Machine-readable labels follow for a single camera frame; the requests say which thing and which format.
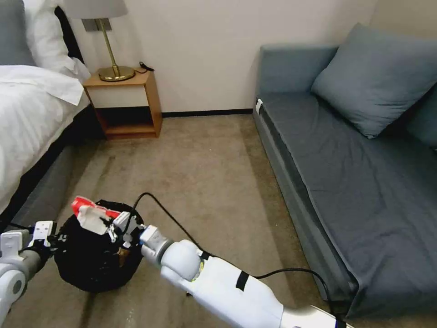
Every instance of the white bedsheet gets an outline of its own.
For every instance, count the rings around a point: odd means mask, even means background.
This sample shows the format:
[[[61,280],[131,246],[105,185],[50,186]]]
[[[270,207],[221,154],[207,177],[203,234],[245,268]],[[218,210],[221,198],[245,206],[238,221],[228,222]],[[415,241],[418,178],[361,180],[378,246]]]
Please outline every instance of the white bedsheet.
[[[0,213],[21,176],[89,104],[78,79],[31,66],[0,66]]]

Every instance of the lamp shade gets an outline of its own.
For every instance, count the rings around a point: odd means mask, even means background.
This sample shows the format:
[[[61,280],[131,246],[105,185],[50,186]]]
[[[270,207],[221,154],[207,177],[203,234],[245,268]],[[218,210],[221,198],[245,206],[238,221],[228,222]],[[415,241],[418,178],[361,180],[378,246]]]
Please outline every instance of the lamp shade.
[[[70,18],[97,19],[127,14],[123,0],[64,0],[65,13]]]

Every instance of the brass lamp base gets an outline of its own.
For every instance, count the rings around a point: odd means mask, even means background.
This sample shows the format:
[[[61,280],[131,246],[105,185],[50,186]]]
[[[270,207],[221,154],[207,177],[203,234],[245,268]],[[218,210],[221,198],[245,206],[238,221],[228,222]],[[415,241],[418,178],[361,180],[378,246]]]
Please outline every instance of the brass lamp base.
[[[127,66],[101,68],[98,72],[100,79],[106,82],[124,81],[135,76],[135,70]]]

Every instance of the black cable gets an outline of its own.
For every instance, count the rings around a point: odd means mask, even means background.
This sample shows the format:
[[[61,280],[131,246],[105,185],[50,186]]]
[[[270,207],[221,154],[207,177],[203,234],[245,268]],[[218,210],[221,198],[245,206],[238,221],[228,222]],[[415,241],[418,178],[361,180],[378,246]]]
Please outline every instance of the black cable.
[[[313,270],[304,269],[304,268],[285,268],[285,269],[279,269],[279,270],[275,270],[275,271],[266,273],[262,276],[252,276],[252,277],[260,280],[260,279],[264,279],[264,278],[270,277],[272,275],[275,275],[275,274],[281,273],[281,272],[306,272],[306,273],[311,273],[313,276],[317,277],[317,279],[319,279],[319,281],[321,282],[321,284],[325,290],[326,300],[327,300],[328,306],[329,306],[329,312],[335,316],[334,307],[332,304],[332,298],[331,298],[331,294],[329,293],[328,286],[327,286],[326,282],[323,280],[323,278],[320,276],[320,274],[318,274],[317,272],[315,272]]]
[[[144,64],[142,61],[140,61],[140,67],[145,69],[146,71],[151,71],[154,72],[155,70],[149,66],[147,66],[146,64]]]
[[[204,251],[204,249],[199,245],[199,243],[189,234],[189,232],[178,222],[178,220],[176,220],[175,218],[174,218],[174,216],[173,215],[171,215],[170,214],[170,212],[158,201],[158,199],[154,196],[154,195],[152,195],[151,193],[148,193],[148,192],[145,192],[145,193],[142,193],[141,195],[139,195],[139,197],[137,198],[137,200],[135,201],[135,203],[134,203],[134,205],[133,205],[133,209],[135,210],[136,208],[137,208],[137,205],[138,205],[138,203],[139,203],[139,201],[141,200],[141,198],[143,198],[144,196],[150,196],[151,198],[153,198],[153,200],[159,205],[159,207],[165,212],[165,214],[167,214],[169,217],[170,217],[170,219],[172,219],[173,220],[173,222],[174,223],[176,223],[177,225],[178,225],[178,227],[179,228],[181,228],[181,230],[188,236],[188,238],[193,242],[193,244],[195,244],[196,246],[197,246],[197,248],[198,249],[200,249],[201,251]],[[125,230],[124,230],[124,232],[123,232],[123,235],[126,233],[126,231],[127,231],[127,228],[129,227],[129,224],[130,224],[130,221],[131,221],[131,216],[132,216],[132,213],[130,214],[130,216],[129,216],[129,219],[127,220],[127,224],[126,224],[126,227],[125,227]],[[277,274],[277,273],[281,273],[281,272],[306,272],[306,273],[310,273],[310,274],[312,274],[313,276],[315,276],[320,282],[321,282],[321,284],[322,284],[322,286],[323,286],[323,288],[324,288],[324,290],[325,290],[325,293],[326,293],[326,300],[327,300],[327,303],[328,303],[328,306],[329,306],[329,311],[330,311],[330,313],[333,315],[333,316],[335,316],[336,318],[338,318],[336,315],[335,315],[335,313],[334,313],[334,306],[333,306],[333,303],[332,303],[332,298],[331,298],[331,294],[329,293],[329,289],[328,289],[328,286],[327,286],[327,284],[326,284],[326,282],[323,280],[323,278],[321,277],[321,275],[320,274],[318,274],[317,272],[315,272],[315,271],[313,271],[313,270],[310,270],[310,269],[304,269],[304,268],[285,268],[285,269],[279,269],[279,270],[275,270],[275,271],[272,271],[272,272],[269,272],[269,273],[266,273],[266,274],[264,274],[264,275],[261,275],[261,276],[252,276],[253,278],[255,278],[255,279],[258,279],[258,280],[261,280],[261,279],[264,279],[264,278],[267,278],[267,277],[270,277],[270,276],[272,276],[272,275],[275,275],[275,274]]]
[[[18,228],[18,229],[23,229],[23,230],[31,230],[31,228],[29,228],[29,227],[25,227],[24,225],[22,226],[22,225],[19,225],[19,224],[16,224],[16,223],[9,223],[8,224],[9,226],[11,226],[11,227],[14,227],[14,228]]]
[[[136,208],[137,208],[137,205],[138,205],[138,203],[139,203],[139,201],[141,200],[141,198],[143,198],[144,196],[149,196],[149,197],[151,197],[158,205],[159,205],[159,207],[165,212],[165,214],[167,214],[169,217],[170,217],[170,219],[172,219],[173,220],[173,222],[174,223],[176,223],[177,224],[177,226],[179,227],[179,228],[181,228],[181,230],[188,236],[188,238],[193,242],[193,244],[195,244],[196,246],[197,246],[197,248],[198,249],[200,249],[201,251],[203,251],[203,248],[202,247],[200,247],[200,245],[199,245],[199,243],[197,243],[197,241],[190,235],[190,233],[178,222],[178,220],[176,220],[175,218],[174,218],[174,216],[173,215],[171,215],[171,213],[164,207],[164,205],[162,205],[159,201],[158,201],[158,199],[154,196],[154,195],[152,195],[151,193],[148,193],[148,192],[145,192],[145,193],[142,193],[141,195],[139,195],[139,197],[137,198],[137,200],[135,201],[135,203],[134,203],[134,205],[132,206],[132,208],[135,210]],[[128,227],[129,227],[129,224],[131,223],[131,217],[132,217],[132,213],[129,215],[129,219],[127,220],[127,224],[126,224],[126,227],[124,228],[124,231],[123,231],[123,233],[122,233],[122,235],[124,235],[125,233],[126,233],[126,231],[127,231],[127,229],[128,229]]]

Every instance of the wooden nightstand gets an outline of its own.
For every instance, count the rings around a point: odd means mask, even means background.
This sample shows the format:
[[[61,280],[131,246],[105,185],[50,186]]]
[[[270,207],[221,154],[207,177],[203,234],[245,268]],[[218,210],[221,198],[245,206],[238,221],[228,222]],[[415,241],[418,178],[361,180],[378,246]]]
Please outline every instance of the wooden nightstand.
[[[120,82],[95,73],[83,86],[108,139],[159,137],[163,117],[153,72]]]

